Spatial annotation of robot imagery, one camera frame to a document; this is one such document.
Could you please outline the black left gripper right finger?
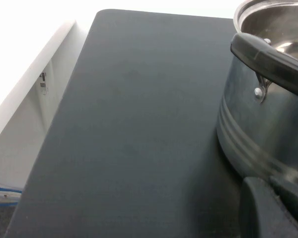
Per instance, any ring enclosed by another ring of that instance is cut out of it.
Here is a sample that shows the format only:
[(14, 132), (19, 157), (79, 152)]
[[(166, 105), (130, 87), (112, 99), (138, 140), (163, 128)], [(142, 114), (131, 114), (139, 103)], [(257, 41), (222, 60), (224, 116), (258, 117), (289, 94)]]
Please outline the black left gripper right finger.
[(298, 184), (280, 176), (270, 176), (270, 186), (298, 222)]

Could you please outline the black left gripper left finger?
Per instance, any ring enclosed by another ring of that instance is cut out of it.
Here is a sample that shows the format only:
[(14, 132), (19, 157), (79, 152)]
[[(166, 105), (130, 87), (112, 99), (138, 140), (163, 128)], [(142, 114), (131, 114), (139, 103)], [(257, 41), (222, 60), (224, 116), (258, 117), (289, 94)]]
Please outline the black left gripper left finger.
[(243, 180), (239, 227), (242, 238), (298, 238), (298, 222), (270, 186), (270, 177)]

